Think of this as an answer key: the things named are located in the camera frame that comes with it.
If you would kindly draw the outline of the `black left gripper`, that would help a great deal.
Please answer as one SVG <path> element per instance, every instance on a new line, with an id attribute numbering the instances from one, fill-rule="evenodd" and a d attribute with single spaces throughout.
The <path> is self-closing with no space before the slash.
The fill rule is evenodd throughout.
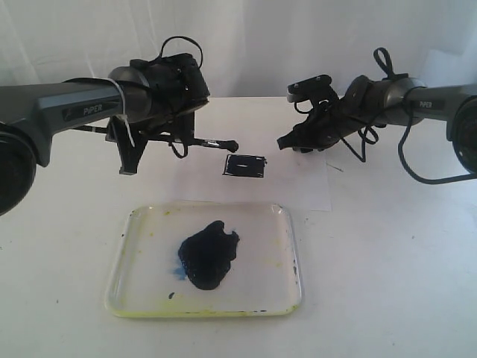
<path id="1" fill-rule="evenodd" d="M 167 121 L 159 128 L 159 140 L 192 144 L 195 141 L 193 112 L 208 104 L 210 96 L 196 59 L 189 53 L 150 61 L 134 59 L 130 61 L 130 68 L 146 80 L 151 99 L 149 115 Z M 147 137 L 135 125 L 130 125 L 128 130 L 122 120 L 110 119 L 106 141 L 114 142 L 119 150 L 119 174 L 135 175 L 148 143 Z"/>

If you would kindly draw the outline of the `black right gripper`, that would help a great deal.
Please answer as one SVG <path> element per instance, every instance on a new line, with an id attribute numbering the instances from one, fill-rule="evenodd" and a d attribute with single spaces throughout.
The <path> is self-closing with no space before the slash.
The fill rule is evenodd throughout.
<path id="1" fill-rule="evenodd" d="M 298 107 L 301 103 L 294 102 L 294 109 L 307 117 L 295 125 L 292 132 L 277 139 L 279 150 L 291 148 L 302 153 L 323 151 L 354 133 L 364 136 L 365 144 L 376 142 L 376 132 L 371 128 L 376 120 L 371 115 L 362 115 L 358 107 L 343 100 L 333 103 L 322 100 L 309 110 L 301 110 Z"/>

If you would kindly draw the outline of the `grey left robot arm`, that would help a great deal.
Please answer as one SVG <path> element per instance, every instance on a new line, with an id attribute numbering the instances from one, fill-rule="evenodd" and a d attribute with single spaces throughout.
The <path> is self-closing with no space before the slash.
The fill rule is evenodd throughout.
<path id="1" fill-rule="evenodd" d="M 28 193 L 38 166 L 50 162 L 52 139 L 108 118 L 120 172 L 133 175 L 149 135 L 208 102 L 200 64 L 182 53 L 131 60 L 107 78 L 1 88 L 1 213 Z"/>

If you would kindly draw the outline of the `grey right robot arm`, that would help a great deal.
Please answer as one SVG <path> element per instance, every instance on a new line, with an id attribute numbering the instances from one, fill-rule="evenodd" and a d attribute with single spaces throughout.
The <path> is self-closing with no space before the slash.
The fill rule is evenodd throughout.
<path id="1" fill-rule="evenodd" d="M 405 74 L 372 81 L 364 75 L 353 80 L 344 96 L 331 87 L 328 75 L 319 75 L 288 86 L 293 105 L 309 101 L 306 119 L 277 140 L 279 149 L 324 151 L 350 134 L 366 142 L 376 128 L 403 126 L 408 133 L 424 119 L 445 122 L 468 178 L 476 177 L 476 86 L 426 87 Z"/>

